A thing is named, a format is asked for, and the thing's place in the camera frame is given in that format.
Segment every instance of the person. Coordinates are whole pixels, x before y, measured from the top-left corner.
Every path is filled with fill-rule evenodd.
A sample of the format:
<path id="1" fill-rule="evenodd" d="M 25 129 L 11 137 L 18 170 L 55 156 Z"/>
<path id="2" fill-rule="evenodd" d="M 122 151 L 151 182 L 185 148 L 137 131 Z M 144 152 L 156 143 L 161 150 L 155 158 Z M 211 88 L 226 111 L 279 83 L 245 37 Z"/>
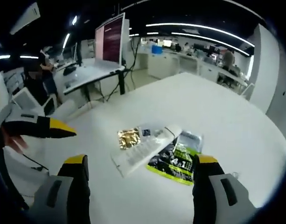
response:
<path id="1" fill-rule="evenodd" d="M 230 71 L 231 66 L 235 63 L 234 51 L 227 50 L 223 55 L 223 69 Z"/>
<path id="2" fill-rule="evenodd" d="M 180 52 L 181 51 L 181 47 L 180 47 L 180 45 L 178 43 L 175 45 L 175 51 L 176 52 Z"/>
<path id="3" fill-rule="evenodd" d="M 77 51 L 77 64 L 78 64 L 78 66 L 82 66 L 82 64 L 83 64 L 83 59 L 82 59 L 82 41 L 81 40 L 79 40 L 78 42 L 77 42 L 77 49 L 76 49 L 76 51 Z"/>
<path id="4" fill-rule="evenodd" d="M 62 100 L 59 97 L 58 90 L 52 73 L 54 66 L 53 64 L 50 63 L 49 56 L 40 51 L 38 61 L 42 69 L 42 81 L 45 85 L 48 94 L 49 95 L 55 94 L 58 104 L 61 105 Z"/>
<path id="5" fill-rule="evenodd" d="M 28 62 L 24 65 L 24 86 L 29 90 L 32 96 L 42 106 L 48 100 L 48 95 L 43 87 L 42 69 L 36 61 Z"/>
<path id="6" fill-rule="evenodd" d="M 188 42 L 186 42 L 185 45 L 183 46 L 183 51 L 187 52 L 189 50 L 189 48 L 190 48 L 189 44 L 188 44 Z"/>

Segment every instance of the white desk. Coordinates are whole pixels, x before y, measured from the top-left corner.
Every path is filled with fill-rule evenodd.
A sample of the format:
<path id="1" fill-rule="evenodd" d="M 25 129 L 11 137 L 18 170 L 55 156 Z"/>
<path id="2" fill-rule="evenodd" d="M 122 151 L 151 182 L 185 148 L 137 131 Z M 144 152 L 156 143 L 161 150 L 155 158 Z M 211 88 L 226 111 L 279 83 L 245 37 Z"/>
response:
<path id="1" fill-rule="evenodd" d="M 177 74 L 180 70 L 202 76 L 202 72 L 205 73 L 204 70 L 209 69 L 214 73 L 216 79 L 215 77 L 209 78 L 206 76 L 207 74 L 204 74 L 203 77 L 206 79 L 217 81 L 219 73 L 222 73 L 223 75 L 237 81 L 242 86 L 248 86 L 248 84 L 242 78 L 236 77 L 230 74 L 228 71 L 213 64 L 206 63 L 194 55 L 188 56 L 183 52 L 175 52 L 169 49 L 163 49 L 163 53 L 160 55 L 152 54 L 151 49 L 140 49 L 138 54 L 148 55 L 148 73 L 160 79 Z M 151 60 L 152 57 L 158 58 L 158 60 Z"/>
<path id="2" fill-rule="evenodd" d="M 92 223 L 192 223 L 192 186 L 144 166 L 122 178 L 111 160 L 110 153 L 119 150 L 117 131 L 146 122 L 178 124 L 204 134 L 203 153 L 216 157 L 225 173 L 239 173 L 256 207 L 264 205 L 278 185 L 286 140 L 275 124 L 230 90 L 183 73 L 113 97 L 71 121 L 75 137 L 46 140 L 51 174 L 67 157 L 88 155 Z"/>
<path id="3" fill-rule="evenodd" d="M 77 67 L 74 72 L 71 74 L 64 76 L 64 90 L 63 93 L 66 95 L 83 85 L 86 85 L 90 82 L 99 81 L 102 78 L 112 76 L 110 73 L 116 70 L 124 70 L 125 67 L 121 66 L 120 68 L 109 69 L 98 67 L 95 68 L 93 66 L 81 66 Z"/>
<path id="4" fill-rule="evenodd" d="M 72 61 L 72 62 L 65 63 L 64 65 L 61 65 L 60 67 L 58 67 L 58 68 L 56 69 L 56 71 L 61 71 L 61 70 L 65 69 L 65 68 L 67 68 L 68 66 L 71 66 L 71 65 L 74 64 L 74 63 L 76 63 L 76 62 L 75 62 L 75 61 Z"/>

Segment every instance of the monitor screen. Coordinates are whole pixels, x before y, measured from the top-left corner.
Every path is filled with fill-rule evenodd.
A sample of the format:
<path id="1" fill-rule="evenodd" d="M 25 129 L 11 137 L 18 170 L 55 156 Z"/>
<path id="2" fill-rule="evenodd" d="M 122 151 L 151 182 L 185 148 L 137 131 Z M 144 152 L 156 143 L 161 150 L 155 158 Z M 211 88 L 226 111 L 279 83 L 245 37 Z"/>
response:
<path id="1" fill-rule="evenodd" d="M 96 58 L 121 65 L 124 17 L 121 14 L 95 30 Z"/>
<path id="2" fill-rule="evenodd" d="M 204 50 L 204 48 L 205 48 L 204 45 L 194 43 L 194 49 Z"/>
<path id="3" fill-rule="evenodd" d="M 163 40 L 163 46 L 171 47 L 172 41 L 171 40 Z"/>
<path id="4" fill-rule="evenodd" d="M 212 45 L 209 46 L 209 51 L 214 52 L 215 49 L 216 49 L 215 46 L 212 46 Z"/>

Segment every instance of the ceiling light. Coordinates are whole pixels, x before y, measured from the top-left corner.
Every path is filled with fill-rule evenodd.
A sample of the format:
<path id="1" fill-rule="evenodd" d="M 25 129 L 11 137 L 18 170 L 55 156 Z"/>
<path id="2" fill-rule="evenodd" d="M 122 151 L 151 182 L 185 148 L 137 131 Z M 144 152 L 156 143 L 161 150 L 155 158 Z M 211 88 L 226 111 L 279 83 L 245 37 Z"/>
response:
<path id="1" fill-rule="evenodd" d="M 65 37 L 64 44 L 63 44 L 63 49 L 66 47 L 66 43 L 68 41 L 69 36 L 70 36 L 70 34 L 67 34 L 66 37 Z"/>
<path id="2" fill-rule="evenodd" d="M 199 31 L 196 29 L 183 29 L 183 30 L 190 34 L 200 34 Z"/>
<path id="3" fill-rule="evenodd" d="M 77 16 L 74 17 L 73 21 L 72 21 L 72 25 L 74 26 L 74 24 L 77 22 Z"/>
<path id="4" fill-rule="evenodd" d="M 233 48 L 233 49 L 235 49 L 235 50 L 237 50 L 237 51 L 239 51 L 239 52 L 245 54 L 246 56 L 250 56 L 248 53 L 244 52 L 243 50 L 241 50 L 241 49 L 239 49 L 239 48 L 237 48 L 237 47 L 234 47 L 234 46 L 229 45 L 229 44 L 227 44 L 227 43 L 224 43 L 224 42 L 221 42 L 221 41 L 212 39 L 212 38 L 208 38 L 208 37 L 205 37 L 205 36 L 199 36 L 199 35 L 194 35 L 194 34 L 174 33 L 174 32 L 172 32 L 171 34 L 174 34 L 174 35 L 184 35 L 184 36 L 192 36 L 192 37 L 197 37 L 197 38 L 201 38 L 201 39 L 205 39 L 205 40 L 209 40 L 209 41 L 214 41 L 214 42 L 217 42 L 217 43 L 221 43 L 221 44 L 223 44 L 223 45 L 226 45 L 226 46 L 228 46 L 228 47 L 231 47 L 231 48 Z"/>
<path id="5" fill-rule="evenodd" d="M 202 25 L 196 25 L 196 24 L 187 24 L 187 23 L 175 23 L 175 22 L 167 22 L 167 23 L 154 23 L 154 24 L 147 24 L 146 27 L 155 27 L 155 26 L 165 26 L 165 25 L 170 25 L 170 26 L 189 26 L 189 27 L 200 27 L 200 28 L 204 28 L 204 29 L 211 29 L 211 30 L 214 30 L 214 31 L 217 31 L 217 32 L 220 32 L 220 33 L 223 33 L 223 34 L 227 34 L 227 35 L 230 35 L 230 36 L 233 36 L 249 45 L 251 45 L 252 47 L 254 47 L 255 45 L 252 44 L 251 42 L 248 42 L 247 40 L 245 39 L 242 39 L 241 37 L 239 36 L 236 36 L 234 34 L 231 34 L 229 32 L 226 32 L 226 31 L 223 31 L 221 29 L 216 29 L 216 28 L 212 28 L 212 27 L 207 27 L 207 26 L 202 26 Z"/>
<path id="6" fill-rule="evenodd" d="M 32 59 L 38 59 L 38 57 L 35 56 L 26 56 L 26 55 L 21 55 L 20 58 L 32 58 Z"/>
<path id="7" fill-rule="evenodd" d="M 10 55 L 0 55 L 0 59 L 7 59 L 10 58 Z"/>

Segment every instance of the white chair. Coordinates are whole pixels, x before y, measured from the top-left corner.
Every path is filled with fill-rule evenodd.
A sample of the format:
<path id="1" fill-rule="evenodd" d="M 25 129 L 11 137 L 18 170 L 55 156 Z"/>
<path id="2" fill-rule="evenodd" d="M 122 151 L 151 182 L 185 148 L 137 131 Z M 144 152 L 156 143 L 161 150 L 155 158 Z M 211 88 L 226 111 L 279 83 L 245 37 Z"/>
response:
<path id="1" fill-rule="evenodd" d="M 22 88 L 18 93 L 12 96 L 12 101 L 21 109 L 31 110 L 41 116 L 52 114 L 57 108 L 56 96 L 54 94 L 52 94 L 43 105 L 40 105 L 27 87 Z"/>
<path id="2" fill-rule="evenodd" d="M 251 97 L 251 94 L 253 93 L 254 88 L 255 88 L 255 84 L 250 83 L 240 95 L 246 100 L 249 100 Z"/>

